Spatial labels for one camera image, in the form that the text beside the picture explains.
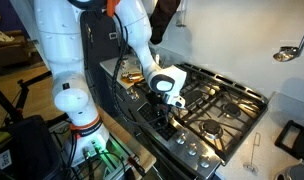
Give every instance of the gas stove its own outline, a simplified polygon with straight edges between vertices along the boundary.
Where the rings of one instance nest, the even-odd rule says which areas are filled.
[[[193,66],[177,65],[187,72],[181,90],[185,109],[153,102],[153,92],[144,82],[134,85],[147,101],[137,108],[138,121],[147,121],[145,128],[153,139],[183,167],[209,179],[219,165],[226,165],[251,129],[267,110],[263,95],[222,75]]]

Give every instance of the control knob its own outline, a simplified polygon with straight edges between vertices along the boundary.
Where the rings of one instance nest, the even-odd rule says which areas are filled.
[[[201,155],[199,158],[199,164],[200,166],[207,168],[210,166],[210,158],[207,155]]]
[[[198,148],[196,147],[196,144],[195,143],[191,143],[189,144],[188,146],[188,153],[191,155],[191,156],[194,156],[197,152]]]
[[[178,144],[184,144],[185,141],[186,141],[186,136],[185,136],[185,134],[184,134],[184,133],[179,134],[179,136],[178,136],[177,139],[176,139],[176,142],[177,142]]]

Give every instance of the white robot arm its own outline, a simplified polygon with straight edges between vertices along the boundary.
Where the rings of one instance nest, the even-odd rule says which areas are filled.
[[[91,0],[35,0],[36,23],[45,58],[53,75],[53,99],[56,107],[68,114],[72,124],[71,136],[65,143],[67,154],[73,154],[72,167],[83,162],[97,150],[104,150],[109,132],[87,87],[84,75],[84,56],[80,29],[82,8]],[[96,5],[105,3],[96,0]],[[179,91],[186,73],[171,66],[160,68],[151,56],[148,41],[151,26],[141,0],[121,0],[115,7],[123,28],[128,31],[128,44],[135,50],[143,68],[143,75],[151,89],[166,94],[166,104],[184,107]]]

